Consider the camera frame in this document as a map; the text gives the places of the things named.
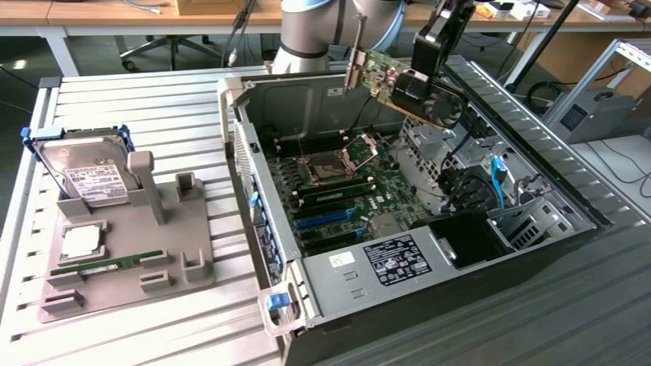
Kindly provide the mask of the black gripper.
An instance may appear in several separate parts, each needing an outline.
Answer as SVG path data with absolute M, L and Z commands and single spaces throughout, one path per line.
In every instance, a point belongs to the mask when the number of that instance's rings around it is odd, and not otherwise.
M 435 76 L 446 63 L 474 15 L 471 0 L 436 1 L 430 19 L 415 35 L 411 68 Z

